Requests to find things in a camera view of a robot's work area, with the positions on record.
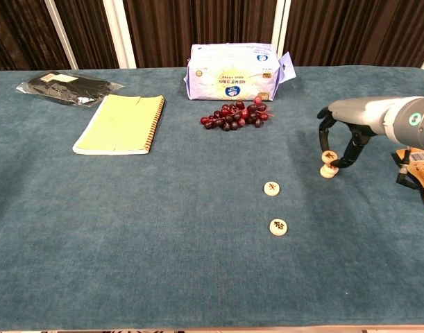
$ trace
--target red grapes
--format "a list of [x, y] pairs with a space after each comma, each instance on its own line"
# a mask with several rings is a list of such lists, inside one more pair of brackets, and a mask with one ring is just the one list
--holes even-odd
[[270, 117], [273, 117], [270, 109], [257, 96], [253, 100], [253, 104], [250, 104], [247, 108], [243, 101], [236, 101], [235, 104], [230, 105], [224, 104], [220, 110], [214, 111], [212, 115], [202, 117], [201, 124], [208, 130], [219, 127], [228, 132], [248, 124], [253, 124], [256, 128], [259, 128]]

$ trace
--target notebook spiral binding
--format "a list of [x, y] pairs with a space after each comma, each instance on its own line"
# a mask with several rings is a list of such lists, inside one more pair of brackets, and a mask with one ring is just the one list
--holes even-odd
[[145, 149], [147, 151], [150, 151], [151, 143], [153, 141], [153, 137], [155, 136], [156, 128], [158, 127], [158, 122], [161, 117], [162, 108], [164, 107], [165, 99], [164, 97], [161, 98], [161, 102], [158, 106], [158, 111], [155, 113], [155, 117], [153, 118], [153, 122], [151, 123], [149, 136], [147, 137], [146, 143], [145, 143]]

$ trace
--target grape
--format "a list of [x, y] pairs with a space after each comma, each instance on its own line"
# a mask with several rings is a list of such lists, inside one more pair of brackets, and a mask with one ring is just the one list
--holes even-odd
[[205, 123], [204, 127], [207, 128], [208, 130], [212, 128], [214, 121], [208, 121], [207, 123]]
[[237, 101], [235, 103], [235, 105], [237, 106], [237, 108], [239, 108], [240, 110], [244, 109], [246, 106], [244, 105], [243, 101]]
[[244, 118], [241, 118], [241, 119], [238, 121], [238, 126], [239, 126], [239, 127], [243, 127], [244, 125], [246, 125], [246, 121], [244, 120]]
[[264, 103], [262, 103], [261, 105], [258, 106], [257, 110], [258, 111], [265, 111], [267, 109], [267, 105], [265, 105]]
[[254, 104], [256, 105], [261, 105], [262, 104], [262, 99], [259, 96], [256, 96], [255, 99], [253, 100]]
[[243, 119], [247, 119], [247, 118], [248, 118], [248, 116], [249, 116], [249, 113], [248, 113], [247, 109], [243, 109], [243, 110], [241, 111], [241, 117], [242, 117]]
[[224, 121], [224, 119], [222, 119], [222, 118], [219, 118], [219, 119], [215, 120], [214, 122], [215, 122], [215, 124], [216, 124], [218, 127], [223, 127], [223, 126], [224, 126], [224, 124], [226, 123], [226, 122]]
[[260, 128], [262, 126], [262, 120], [261, 119], [256, 119], [255, 121], [255, 127], [256, 128]]
[[249, 111], [249, 112], [254, 112], [254, 111], [256, 111], [258, 109], [258, 105], [256, 105], [256, 104], [250, 104], [248, 107], [247, 107], [247, 111]]

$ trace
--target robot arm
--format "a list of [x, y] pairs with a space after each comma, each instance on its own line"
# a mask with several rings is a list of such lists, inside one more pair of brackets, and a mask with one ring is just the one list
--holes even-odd
[[[424, 97], [378, 96], [360, 99], [335, 101], [318, 113], [322, 119], [319, 126], [319, 141], [322, 151], [329, 150], [329, 128], [337, 121], [345, 123], [352, 137], [339, 160], [331, 163], [338, 168], [346, 168], [355, 163], [365, 145], [375, 135], [386, 135], [391, 141], [424, 149]], [[410, 148], [407, 149], [400, 170], [409, 164]], [[397, 181], [404, 186], [402, 176]]]

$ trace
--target white label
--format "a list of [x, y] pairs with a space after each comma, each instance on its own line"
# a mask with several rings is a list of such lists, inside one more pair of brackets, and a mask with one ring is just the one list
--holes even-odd
[[41, 79], [42, 81], [49, 82], [50, 80], [53, 80], [53, 78], [54, 78], [55, 76], [56, 76], [55, 74], [50, 73], [50, 74], [47, 74], [46, 76], [41, 77], [40, 79]]
[[56, 81], [60, 81], [60, 82], [71, 82], [74, 80], [77, 80], [78, 78], [75, 78], [73, 76], [68, 76], [65, 74], [58, 74], [55, 75], [53, 78], [51, 78], [51, 80], [56, 80]]

